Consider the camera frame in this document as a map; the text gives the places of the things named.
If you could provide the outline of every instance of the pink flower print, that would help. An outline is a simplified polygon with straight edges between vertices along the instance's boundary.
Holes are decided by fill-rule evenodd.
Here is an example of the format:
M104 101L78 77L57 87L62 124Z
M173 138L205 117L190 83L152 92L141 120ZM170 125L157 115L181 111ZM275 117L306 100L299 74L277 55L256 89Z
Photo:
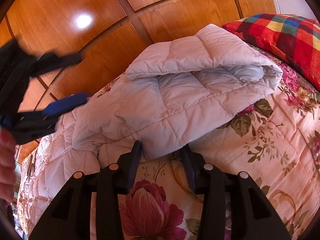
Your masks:
M320 138L314 137L311 144L312 155L318 163L320 163Z
M252 113L255 110L254 105L249 105L247 108L238 113L239 116Z
M297 96L290 95L288 96L288 99L285 98L283 101L285 101L288 106L303 106L303 100Z
M300 89L300 85L297 80L291 79L288 76L285 78L282 76L283 82L285 85L292 91L292 92L298 92Z
M127 236L143 239L183 240L187 232L179 228L183 211L169 204L163 187L147 180L138 181L120 205L122 229Z
M282 63L280 68L283 70L283 74L291 79L297 80L297 73L287 65L287 63Z

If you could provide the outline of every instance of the bedsheet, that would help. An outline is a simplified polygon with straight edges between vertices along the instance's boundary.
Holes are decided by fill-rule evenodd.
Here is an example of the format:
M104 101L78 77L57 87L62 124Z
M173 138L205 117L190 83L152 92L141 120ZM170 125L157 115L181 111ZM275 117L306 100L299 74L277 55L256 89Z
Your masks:
M189 145L224 172L247 171L275 207L292 239L297 239L320 206L320 94L289 65L254 49L284 71L277 92ZM108 92L115 81L95 96ZM28 179L37 165L36 156L37 149L23 161L18 196L18 217L27 233ZM132 191L119 196L125 239L195 240L202 203L203 196L188 189L177 153L141 163ZM226 217L226 239L230 239L228 201Z

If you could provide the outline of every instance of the white quilted duvet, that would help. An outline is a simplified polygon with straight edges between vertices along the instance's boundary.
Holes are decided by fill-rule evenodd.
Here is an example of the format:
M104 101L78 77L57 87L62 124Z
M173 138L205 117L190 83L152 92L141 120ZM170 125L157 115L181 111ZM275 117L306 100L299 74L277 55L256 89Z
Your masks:
M145 159L175 151L275 92L281 76L267 57L212 24L149 46L110 92L65 114L57 132L42 138L30 178L28 233L74 172L98 172L135 140Z

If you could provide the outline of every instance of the finger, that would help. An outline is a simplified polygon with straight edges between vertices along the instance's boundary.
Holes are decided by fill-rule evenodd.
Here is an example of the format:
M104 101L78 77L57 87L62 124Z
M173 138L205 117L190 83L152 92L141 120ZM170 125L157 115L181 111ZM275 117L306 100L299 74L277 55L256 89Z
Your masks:
M7 208L7 207L10 205L11 202L8 202L8 201L3 200L4 207Z
M15 154L15 146L16 142L11 135L5 128L0 128L0 146L7 148L8 150L12 151Z
M0 166L0 183L11 186L15 185L16 175L14 174L14 169Z
M12 152L2 146L0 146L0 166L12 169L14 169L16 166Z
M0 198L3 199L6 206L8 206L8 203L11 203L13 201L14 196L14 187L12 185L6 185L0 183Z

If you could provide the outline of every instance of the red plaid pillow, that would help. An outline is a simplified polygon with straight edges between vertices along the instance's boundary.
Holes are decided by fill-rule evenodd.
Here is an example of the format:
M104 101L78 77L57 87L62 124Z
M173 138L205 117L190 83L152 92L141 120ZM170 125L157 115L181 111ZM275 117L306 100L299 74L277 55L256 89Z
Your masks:
M315 20L258 14L222 27L293 65L320 90L320 25Z

